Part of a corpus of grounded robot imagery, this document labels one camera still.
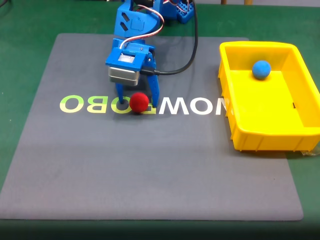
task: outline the green table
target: green table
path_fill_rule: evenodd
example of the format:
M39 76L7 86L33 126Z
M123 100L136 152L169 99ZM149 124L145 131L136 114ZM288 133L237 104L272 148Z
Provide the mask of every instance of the green table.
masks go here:
M59 33L112 34L120 4L104 1L13 0L0 8L0 189L38 84ZM199 35L246 37L296 45L320 85L320 8L198 4ZM163 36L191 36L193 23L173 23ZM320 229L320 159L287 155L304 219L298 222L0 220L0 238L89 233L155 239L298 233Z

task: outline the blue robotic arm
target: blue robotic arm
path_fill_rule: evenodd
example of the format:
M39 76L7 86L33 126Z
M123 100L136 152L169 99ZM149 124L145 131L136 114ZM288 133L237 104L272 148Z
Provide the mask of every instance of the blue robotic arm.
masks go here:
M193 4L188 7L183 0L178 0L177 6L164 0L125 0L118 8L114 27L114 34L124 38L140 36L154 32L159 28L160 18L153 12L146 13L134 11L134 1L138 4L144 2L160 13L165 19L178 20L186 23L194 15ZM112 50L105 64L109 67L109 79L115 83L120 103L123 102L123 85L136 86L142 69L156 69L155 47L147 45L144 40L138 39L126 42L120 48L123 39L114 38ZM152 93L152 106L157 107L159 102L158 76L147 74L148 83Z

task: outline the gray mat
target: gray mat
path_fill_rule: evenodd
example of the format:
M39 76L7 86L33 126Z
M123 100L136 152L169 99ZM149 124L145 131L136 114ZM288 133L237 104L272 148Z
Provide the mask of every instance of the gray mat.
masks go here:
M112 110L117 94L105 66L112 38L57 37L0 194L0 218L303 217L285 156L235 151L223 107L219 114L219 44L242 38L201 37L195 63L182 74L160 77L156 114L143 115ZM157 46L160 70L181 67L193 47L192 37L156 37L148 42ZM127 87L125 95L145 89L148 85L142 80L135 88ZM69 95L84 99L81 110L61 110L61 100ZM106 113L87 111L91 96L108 96ZM167 105L159 114L164 97L172 108L183 98L186 109L180 105L174 114ZM190 107L195 98L201 99ZM66 108L77 104L70 99ZM127 106L117 105L120 110Z

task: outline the yellow bin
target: yellow bin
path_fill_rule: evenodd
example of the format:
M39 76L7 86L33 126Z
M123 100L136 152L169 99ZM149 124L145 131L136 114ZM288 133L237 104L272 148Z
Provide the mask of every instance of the yellow bin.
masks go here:
M320 94L299 50L280 42L220 45L219 75L236 150L311 151L320 141ZM271 73L255 79L265 60Z

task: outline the blue plastic part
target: blue plastic part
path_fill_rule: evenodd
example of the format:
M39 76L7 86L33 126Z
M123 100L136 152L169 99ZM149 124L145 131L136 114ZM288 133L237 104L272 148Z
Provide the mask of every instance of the blue plastic part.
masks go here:
M267 61L257 61L252 67L253 76L256 79L263 80L269 76L271 72L271 66Z
M105 61L105 64L110 67L127 69L139 72L146 60L147 55L150 51L154 51L155 47L145 44L144 40L130 41L125 44L122 49L119 48L123 39L114 38L112 42L112 50L110 55ZM132 63L119 61L120 55L133 56L134 60Z
M163 0L154 0L153 9L157 12L162 8ZM159 17L153 12L143 13L132 11L133 1L125 0L118 8L115 18L114 34L129 38L147 34L158 29Z
M177 10L177 19L180 23L186 24L194 15L194 5L193 3L189 4L189 10L188 5L184 4L182 1L179 2L178 6L184 10L185 12L182 12L181 10Z
M169 2L162 5L161 15L165 20L177 19L177 6L170 4Z
M157 68L156 60L154 59L151 52L148 54L147 61L145 62L144 66L152 67L154 69ZM149 88L151 90L151 103L152 103L152 106L156 108L158 106L159 96L160 96L158 76L157 75L147 76L147 80L149 83Z
M116 92L118 93L119 102L124 103L124 86L120 83L115 84Z

